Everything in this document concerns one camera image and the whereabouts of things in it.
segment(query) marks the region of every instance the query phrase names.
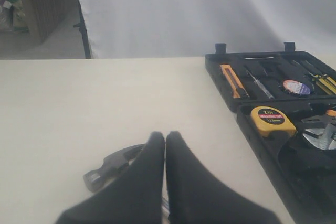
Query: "white backdrop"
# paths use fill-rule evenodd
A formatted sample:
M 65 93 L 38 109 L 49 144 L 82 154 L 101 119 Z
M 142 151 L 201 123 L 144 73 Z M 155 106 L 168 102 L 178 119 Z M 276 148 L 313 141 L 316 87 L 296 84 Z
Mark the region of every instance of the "white backdrop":
M 94 58 L 336 51 L 336 0 L 80 0 Z

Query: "yellow tape measure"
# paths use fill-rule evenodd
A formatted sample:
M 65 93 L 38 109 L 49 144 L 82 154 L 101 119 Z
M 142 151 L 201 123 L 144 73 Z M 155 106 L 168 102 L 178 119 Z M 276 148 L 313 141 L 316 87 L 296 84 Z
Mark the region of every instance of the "yellow tape measure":
M 272 131 L 286 131 L 290 137 L 297 132 L 288 117 L 276 108 L 256 107 L 251 111 L 251 118 L 263 137 L 268 137 Z

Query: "black toolbox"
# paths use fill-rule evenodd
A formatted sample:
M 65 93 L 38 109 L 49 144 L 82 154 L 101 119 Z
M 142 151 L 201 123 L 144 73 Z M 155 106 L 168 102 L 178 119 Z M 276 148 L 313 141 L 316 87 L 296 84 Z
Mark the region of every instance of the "black toolbox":
M 294 221 L 336 223 L 336 71 L 292 42 L 205 66 Z

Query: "white table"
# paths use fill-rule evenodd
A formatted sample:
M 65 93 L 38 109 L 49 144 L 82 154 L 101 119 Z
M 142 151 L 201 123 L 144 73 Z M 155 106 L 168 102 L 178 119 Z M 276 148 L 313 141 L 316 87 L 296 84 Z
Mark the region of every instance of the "white table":
M 91 196 L 82 175 L 105 156 L 179 130 L 222 182 L 293 224 L 203 57 L 1 61 L 0 87 L 0 223 L 54 223 Z

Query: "toolbox latch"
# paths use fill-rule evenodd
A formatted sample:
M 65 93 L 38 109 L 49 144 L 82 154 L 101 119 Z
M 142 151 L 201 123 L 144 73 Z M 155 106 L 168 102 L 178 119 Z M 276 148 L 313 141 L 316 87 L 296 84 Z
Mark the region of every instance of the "toolbox latch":
M 226 44 L 225 43 L 216 43 L 216 54 L 226 54 Z
M 285 42 L 285 52 L 295 52 L 295 42 Z

